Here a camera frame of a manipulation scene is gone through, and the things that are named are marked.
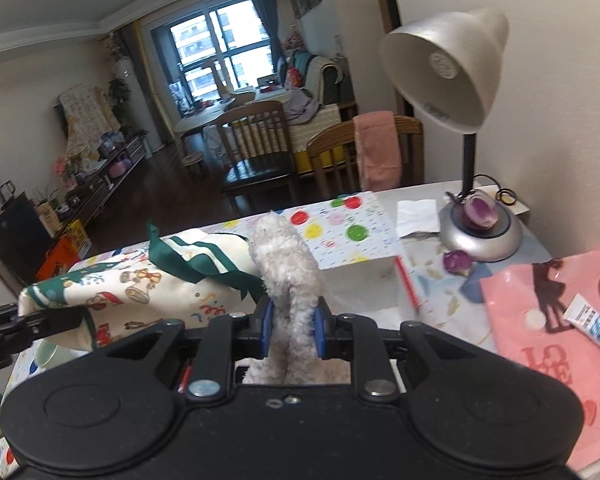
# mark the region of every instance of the potted plant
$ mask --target potted plant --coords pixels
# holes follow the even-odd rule
[[[122,78],[116,77],[109,81],[109,97],[113,103],[111,111],[120,122],[120,131],[125,137],[131,133],[131,124],[126,111],[126,103],[130,95],[131,89]]]

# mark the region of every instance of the white tissue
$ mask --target white tissue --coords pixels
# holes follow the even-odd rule
[[[400,200],[396,230],[400,238],[413,233],[440,232],[437,200]]]

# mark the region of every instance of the purple cloth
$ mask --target purple cloth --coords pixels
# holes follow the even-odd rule
[[[300,88],[291,90],[291,98],[283,104],[289,126],[308,123],[320,110],[320,103],[308,97]]]

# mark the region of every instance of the lamp cord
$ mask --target lamp cord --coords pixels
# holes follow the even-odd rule
[[[490,175],[487,175],[486,173],[477,173],[477,174],[473,175],[473,180],[475,181],[475,179],[478,176],[483,176],[483,177],[491,180],[493,182],[493,184],[495,184],[497,186],[497,192],[496,192],[496,200],[497,201],[499,201],[502,204],[507,205],[507,206],[514,205],[517,202],[517,194],[515,193],[515,191],[513,191],[509,187],[500,186],[500,183],[495,178],[493,178]],[[462,205],[462,201],[464,200],[464,198],[466,198],[466,197],[455,196],[453,193],[449,193],[448,191],[446,192],[446,196],[449,197],[457,205]]]
[[[485,173],[478,173],[473,175],[473,180],[475,181],[475,179],[478,176],[483,176],[491,180],[493,184],[497,186],[496,200],[499,200],[504,205],[515,205],[515,203],[517,202],[517,194],[515,193],[515,191],[513,191],[509,187],[500,186],[500,183],[495,178]]]

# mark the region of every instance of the orange box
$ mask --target orange box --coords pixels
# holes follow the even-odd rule
[[[59,274],[64,274],[80,261],[78,253],[69,235],[62,235],[56,246],[47,255],[45,263],[38,269],[36,278],[38,281],[48,280]]]

